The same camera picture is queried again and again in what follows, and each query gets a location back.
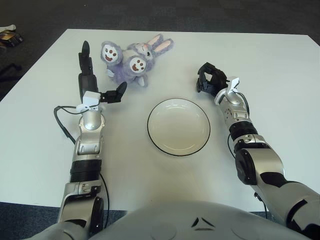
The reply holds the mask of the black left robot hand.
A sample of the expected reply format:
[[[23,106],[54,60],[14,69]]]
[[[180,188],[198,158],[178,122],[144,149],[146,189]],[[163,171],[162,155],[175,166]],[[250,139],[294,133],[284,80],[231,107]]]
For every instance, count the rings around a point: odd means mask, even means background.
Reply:
[[[99,92],[97,78],[93,73],[90,45],[85,40],[82,50],[78,54],[81,73],[78,75],[78,85],[81,104],[76,107],[76,112],[83,113],[87,110],[98,110],[100,103],[119,103],[127,89],[127,83],[121,83],[116,90]]]

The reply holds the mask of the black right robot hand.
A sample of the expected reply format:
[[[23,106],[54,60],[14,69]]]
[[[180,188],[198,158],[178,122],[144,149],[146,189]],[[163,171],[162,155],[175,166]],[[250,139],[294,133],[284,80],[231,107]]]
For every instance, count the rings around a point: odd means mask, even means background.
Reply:
[[[227,83],[230,82],[222,70],[216,68],[209,62],[202,65],[197,74],[197,92],[205,92],[213,97],[216,97],[221,90],[227,88]]]

